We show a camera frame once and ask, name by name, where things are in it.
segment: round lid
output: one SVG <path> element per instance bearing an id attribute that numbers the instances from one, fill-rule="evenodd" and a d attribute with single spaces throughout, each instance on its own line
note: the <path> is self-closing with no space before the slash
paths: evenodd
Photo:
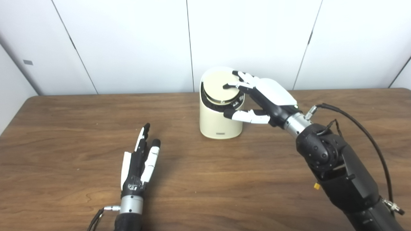
<path id="1" fill-rule="evenodd" d="M 227 101 L 236 97 L 239 90 L 237 88 L 223 89 L 223 86 L 229 82 L 238 81 L 238 77 L 230 72 L 217 71 L 204 77 L 204 91 L 213 100 Z"/>

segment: metal connector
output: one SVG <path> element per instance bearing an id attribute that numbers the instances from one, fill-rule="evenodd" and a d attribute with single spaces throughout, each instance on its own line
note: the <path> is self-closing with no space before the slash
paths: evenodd
<path id="1" fill-rule="evenodd" d="M 104 207 L 104 210 L 111 210 L 111 211 L 120 211 L 121 207 L 120 206 L 106 206 Z"/>
<path id="2" fill-rule="evenodd" d="M 399 213 L 400 215 L 405 214 L 405 211 L 402 210 L 400 207 L 398 207 L 396 203 L 393 203 L 393 202 L 391 202 L 389 200 L 386 200 L 384 198 L 382 198 L 382 201 L 388 207 L 389 210 L 394 211 L 396 213 Z"/>
<path id="3" fill-rule="evenodd" d="M 306 120 L 310 120 L 311 117 L 315 114 L 315 112 L 317 111 L 317 107 L 314 105 L 312 106 L 312 108 L 307 112 L 307 114 L 305 115 L 304 119 Z"/>

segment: white wall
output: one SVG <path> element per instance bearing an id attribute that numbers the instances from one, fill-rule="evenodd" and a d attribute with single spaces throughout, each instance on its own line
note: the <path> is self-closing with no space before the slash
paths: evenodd
<path id="1" fill-rule="evenodd" d="M 37 95 L 0 45 L 0 134 L 31 96 Z"/>
<path id="2" fill-rule="evenodd" d="M 0 0 L 0 43 L 41 94 L 96 94 L 52 1 Z"/>
<path id="3" fill-rule="evenodd" d="M 386 88 L 411 55 L 411 1 L 324 0 L 295 89 Z"/>
<path id="4" fill-rule="evenodd" d="M 195 90 L 228 66 L 292 89 L 321 0 L 188 0 Z"/>
<path id="5" fill-rule="evenodd" d="M 408 88 L 411 90 L 411 61 L 404 67 L 397 79 L 391 85 L 392 88 Z"/>
<path id="6" fill-rule="evenodd" d="M 100 94 L 192 92 L 185 0 L 54 0 Z"/>

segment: wooden table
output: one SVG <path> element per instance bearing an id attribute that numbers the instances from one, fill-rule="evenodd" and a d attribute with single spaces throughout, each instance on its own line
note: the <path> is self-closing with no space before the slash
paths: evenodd
<path id="1" fill-rule="evenodd" d="M 411 91 L 292 91 L 303 111 L 336 105 L 357 118 L 380 145 L 393 181 L 397 216 L 411 230 Z M 258 108 L 246 99 L 246 108 Z M 349 120 L 320 109 L 313 121 L 337 118 L 345 139 L 387 197 L 381 163 Z M 244 124 L 242 134 L 212 140 L 199 131 L 197 93 L 36 96 L 0 136 L 0 230 L 84 231 L 96 211 L 120 203 L 124 151 L 141 127 L 162 141 L 144 204 L 144 230 L 353 230 L 279 128 Z M 97 230 L 113 230 L 106 212 Z"/>

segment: wire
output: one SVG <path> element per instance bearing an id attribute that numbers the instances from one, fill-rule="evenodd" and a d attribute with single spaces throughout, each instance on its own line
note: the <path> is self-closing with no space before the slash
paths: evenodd
<path id="1" fill-rule="evenodd" d="M 334 119 L 333 121 L 331 121 L 331 122 L 326 126 L 326 128 L 325 128 L 324 130 L 322 130 L 321 132 L 317 133 L 317 135 L 321 136 L 321 135 L 325 134 L 328 130 L 330 130 L 330 127 L 333 125 L 334 122 L 335 122 L 335 125 L 337 126 L 338 134 L 339 134 L 339 136 L 341 136 L 341 138 L 342 138 L 342 132 L 341 132 L 341 130 L 339 129 L 339 123 L 338 123 L 337 119 Z"/>
<path id="2" fill-rule="evenodd" d="M 96 215 L 95 215 L 94 218 L 91 220 L 90 225 L 88 226 L 87 231 L 91 231 L 91 229 L 93 228 L 93 226 L 94 226 L 94 229 L 93 229 L 93 230 L 96 229 L 97 224 L 98 224 L 98 221 L 99 221 L 99 219 L 100 219 L 100 216 L 103 214 L 103 212 L 104 212 L 104 208 L 99 209 L 99 210 L 97 211 Z"/>
<path id="3" fill-rule="evenodd" d="M 381 152 L 381 149 L 378 147 L 377 143 L 372 138 L 371 134 L 356 119 L 354 119 L 354 117 L 352 117 L 347 112 L 345 112 L 345 111 L 343 111 L 343 110 L 341 110 L 341 109 L 339 109 L 339 108 L 337 108 L 333 105 L 322 103 L 322 104 L 316 105 L 316 107 L 324 108 L 324 109 L 328 109 L 328 110 L 332 110 L 332 111 L 336 111 L 338 113 L 341 113 L 342 115 L 344 115 L 345 117 L 350 119 L 353 123 L 355 123 L 355 125 L 357 125 L 357 127 L 368 137 L 369 141 L 371 141 L 372 145 L 374 146 L 375 150 L 377 151 L 378 157 L 380 158 L 381 164 L 383 165 L 384 174 L 385 174 L 385 177 L 386 177 L 386 180 L 387 180 L 388 199 L 391 202 L 394 202 L 393 187 L 391 185 L 391 177 L 390 177 L 390 173 L 388 171 L 387 163 L 385 162 L 385 159 L 384 159 L 384 156 Z"/>

